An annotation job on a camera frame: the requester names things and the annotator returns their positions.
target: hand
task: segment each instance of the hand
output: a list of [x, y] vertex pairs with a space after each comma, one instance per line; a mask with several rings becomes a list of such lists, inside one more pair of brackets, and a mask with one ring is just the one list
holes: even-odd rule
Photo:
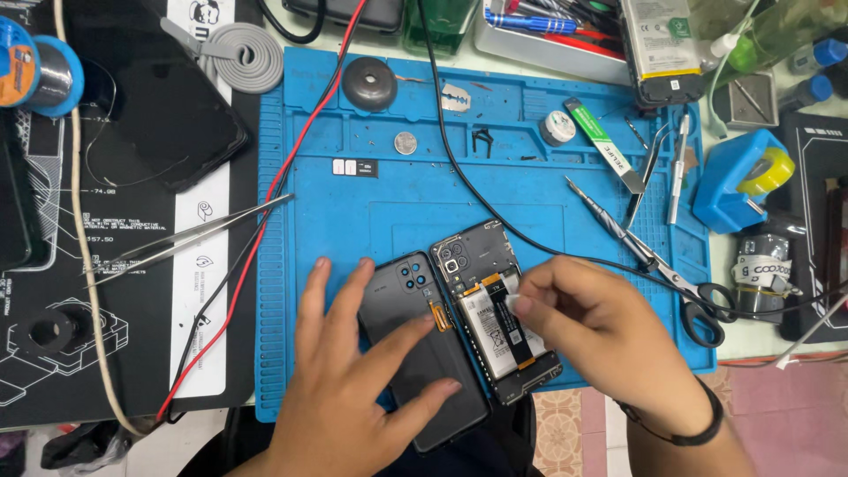
[[460, 389], [455, 379], [440, 379], [396, 412], [376, 404], [406, 354], [432, 330], [432, 316], [409, 320], [362, 356], [356, 312], [374, 262], [360, 260], [325, 315], [330, 268], [321, 257], [307, 278], [295, 329], [294, 374], [265, 452], [264, 475], [373, 475], [398, 458]]
[[644, 297], [621, 275], [556, 256], [524, 274], [513, 313], [593, 387], [669, 434], [709, 427], [709, 398]]

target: black scissors handle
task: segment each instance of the black scissors handle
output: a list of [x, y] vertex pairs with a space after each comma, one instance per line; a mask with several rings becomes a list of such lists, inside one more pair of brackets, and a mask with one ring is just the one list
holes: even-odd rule
[[[736, 309], [736, 298], [734, 294], [727, 288], [718, 283], [702, 283], [698, 285], [698, 295], [704, 300], [709, 301], [713, 305], [716, 304], [715, 300], [712, 298], [712, 292], [718, 292], [719, 295], [723, 296], [724, 299], [728, 302], [729, 308]], [[736, 321], [736, 316], [732, 314], [728, 314], [726, 311], [717, 310], [716, 308], [710, 308], [706, 310], [707, 313], [710, 313], [714, 318], [722, 323], [733, 323]]]
[[[705, 348], [717, 348], [724, 342], [724, 329], [722, 324], [712, 316], [708, 311], [701, 308], [700, 305], [693, 301], [683, 303], [683, 310], [680, 311], [681, 320], [683, 321], [683, 329], [686, 334], [697, 344]], [[700, 337], [695, 330], [695, 320], [704, 324], [707, 329], [712, 332], [712, 340], [707, 341]]]
[[[698, 286], [698, 295], [700, 298], [715, 305], [716, 302], [712, 299], [712, 292], [718, 292], [728, 301], [730, 308], [736, 308], [736, 299], [726, 287], [718, 283], [703, 283]], [[728, 315], [725, 311], [717, 310], [710, 306], [702, 306], [693, 301], [683, 303], [681, 315], [686, 334], [695, 343], [705, 348], [717, 348], [720, 346], [724, 342], [724, 329], [721, 323], [733, 323], [736, 321], [736, 317]], [[695, 320], [698, 320], [711, 331], [712, 340], [707, 341], [700, 337], [695, 330]]]

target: black wristband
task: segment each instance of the black wristband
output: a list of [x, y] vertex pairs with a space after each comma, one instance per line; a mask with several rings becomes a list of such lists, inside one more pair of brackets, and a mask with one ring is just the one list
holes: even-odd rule
[[710, 398], [710, 406], [712, 406], [712, 422], [710, 423], [710, 427], [706, 428], [706, 430], [698, 435], [685, 436], [685, 435], [672, 435], [672, 438], [669, 439], [665, 436], [659, 435], [653, 430], [648, 429], [647, 426], [642, 422], [642, 418], [639, 416], [639, 413], [636, 412], [636, 408], [626, 404], [624, 402], [616, 401], [618, 406], [621, 407], [622, 411], [627, 414], [628, 418], [636, 424], [642, 426], [643, 429], [647, 430], [652, 435], [659, 437], [665, 442], [670, 442], [675, 446], [702, 446], [709, 441], [712, 441], [712, 438], [718, 434], [718, 430], [722, 428], [722, 420], [724, 419], [724, 407], [722, 407], [722, 402], [718, 400], [718, 396], [716, 393], [712, 392], [712, 390], [704, 384], [703, 381], [698, 379], [698, 384], [700, 387], [704, 388], [706, 392], [706, 396]]

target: phone back cover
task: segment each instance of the phone back cover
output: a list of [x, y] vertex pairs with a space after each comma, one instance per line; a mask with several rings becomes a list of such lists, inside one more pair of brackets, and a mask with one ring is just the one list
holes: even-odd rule
[[[418, 271], [413, 271], [417, 264]], [[418, 283], [420, 276], [424, 283]], [[406, 283], [411, 281], [412, 288]], [[441, 289], [427, 255], [416, 252], [379, 266], [374, 273], [360, 308], [360, 322], [368, 340], [375, 344], [410, 319], [430, 313], [427, 301], [433, 299], [446, 309]], [[420, 453], [430, 452], [448, 443], [462, 432], [480, 424], [489, 414], [477, 376], [456, 327], [425, 336], [406, 356], [389, 387], [398, 407], [421, 393], [425, 386], [440, 378], [454, 378], [462, 389], [448, 398], [436, 417], [415, 438]]]

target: yellow tape roll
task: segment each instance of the yellow tape roll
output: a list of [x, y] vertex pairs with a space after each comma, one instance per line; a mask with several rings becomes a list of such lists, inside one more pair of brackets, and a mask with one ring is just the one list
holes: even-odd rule
[[736, 186], [737, 192], [751, 197], [768, 194], [784, 185], [795, 172], [795, 162], [780, 148], [766, 148], [748, 176]]

